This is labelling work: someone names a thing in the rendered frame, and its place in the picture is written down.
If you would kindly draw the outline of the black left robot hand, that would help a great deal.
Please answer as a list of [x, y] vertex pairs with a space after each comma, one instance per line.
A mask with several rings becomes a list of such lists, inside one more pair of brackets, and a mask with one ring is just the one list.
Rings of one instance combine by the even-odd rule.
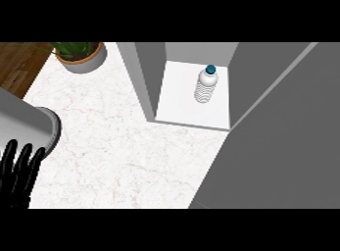
[[5, 151], [0, 151], [0, 210], [29, 209], [32, 193], [39, 173], [45, 148], [33, 152], [29, 143], [17, 156], [18, 140], [11, 139]]

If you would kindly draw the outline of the grey open cabinet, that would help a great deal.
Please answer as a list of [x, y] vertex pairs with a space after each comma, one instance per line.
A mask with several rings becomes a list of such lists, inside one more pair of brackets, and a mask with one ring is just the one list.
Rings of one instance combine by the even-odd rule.
[[[314, 47], [312, 42], [120, 42], [147, 121], [234, 130]], [[201, 104], [194, 90], [209, 65], [219, 81]]]

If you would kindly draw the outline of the pale grey cylindrical appliance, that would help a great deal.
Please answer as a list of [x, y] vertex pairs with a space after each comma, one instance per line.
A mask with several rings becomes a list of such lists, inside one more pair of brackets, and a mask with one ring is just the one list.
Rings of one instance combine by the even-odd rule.
[[61, 120], [57, 113], [30, 105], [0, 87], [0, 151], [5, 151], [9, 140], [17, 139], [18, 154], [30, 143], [34, 151], [43, 147], [45, 155], [49, 155], [60, 136]]

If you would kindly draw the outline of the dark grey cabinet door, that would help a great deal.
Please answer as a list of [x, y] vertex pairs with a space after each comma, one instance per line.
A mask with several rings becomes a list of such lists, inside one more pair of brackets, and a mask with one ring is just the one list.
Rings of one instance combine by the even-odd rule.
[[340, 208], [340, 43], [318, 43], [231, 131], [191, 208]]

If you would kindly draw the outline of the clear bottled water, blue cap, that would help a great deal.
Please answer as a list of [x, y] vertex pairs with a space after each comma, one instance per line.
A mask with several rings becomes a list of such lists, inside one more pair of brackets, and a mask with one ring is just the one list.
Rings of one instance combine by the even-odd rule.
[[216, 84], [219, 81], [218, 69], [215, 65], [209, 65], [200, 72], [194, 90], [194, 99], [204, 104], [210, 101]]

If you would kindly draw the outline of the potted green plant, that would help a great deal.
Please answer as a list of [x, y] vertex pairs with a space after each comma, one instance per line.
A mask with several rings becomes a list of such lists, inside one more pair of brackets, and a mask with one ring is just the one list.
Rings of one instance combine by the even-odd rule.
[[100, 68], [107, 58], [102, 42], [51, 42], [54, 55], [68, 72], [86, 74]]

